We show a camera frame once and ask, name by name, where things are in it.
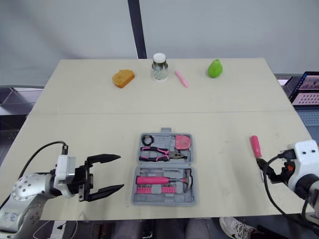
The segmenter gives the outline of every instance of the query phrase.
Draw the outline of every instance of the tool kit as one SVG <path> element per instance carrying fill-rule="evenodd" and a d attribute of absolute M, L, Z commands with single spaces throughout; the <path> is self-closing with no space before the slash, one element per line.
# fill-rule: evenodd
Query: tool kit
<path fill-rule="evenodd" d="M 134 174 L 132 203 L 154 206 L 192 206 L 196 203 L 196 177 L 190 134 L 143 133 Z"/>

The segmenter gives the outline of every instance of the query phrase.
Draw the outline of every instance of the laptop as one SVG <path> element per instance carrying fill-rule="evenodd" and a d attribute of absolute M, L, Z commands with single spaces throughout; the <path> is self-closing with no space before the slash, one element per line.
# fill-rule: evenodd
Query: laptop
<path fill-rule="evenodd" d="M 289 100 L 312 138 L 319 142 L 319 72 L 306 71 Z"/>

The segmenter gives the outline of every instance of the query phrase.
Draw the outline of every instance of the black pole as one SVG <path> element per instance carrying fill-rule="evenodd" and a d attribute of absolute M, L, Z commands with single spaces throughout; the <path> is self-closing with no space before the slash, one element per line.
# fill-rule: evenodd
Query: black pole
<path fill-rule="evenodd" d="M 128 0 L 128 4 L 138 58 L 147 59 L 140 9 L 140 0 Z"/>

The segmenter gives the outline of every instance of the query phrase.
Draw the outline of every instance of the pink tape measure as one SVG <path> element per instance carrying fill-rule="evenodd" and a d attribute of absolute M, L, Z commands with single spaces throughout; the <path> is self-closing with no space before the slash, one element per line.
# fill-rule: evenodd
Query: pink tape measure
<path fill-rule="evenodd" d="M 186 135 L 175 136 L 175 148 L 177 150 L 188 150 L 191 145 L 190 138 Z"/>

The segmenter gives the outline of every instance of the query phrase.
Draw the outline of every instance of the white jar lid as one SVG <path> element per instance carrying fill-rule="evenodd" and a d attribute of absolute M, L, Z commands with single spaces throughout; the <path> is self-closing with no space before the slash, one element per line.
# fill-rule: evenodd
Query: white jar lid
<path fill-rule="evenodd" d="M 163 63 L 166 61 L 166 56 L 163 53 L 156 53 L 153 56 L 153 61 L 156 63 Z"/>

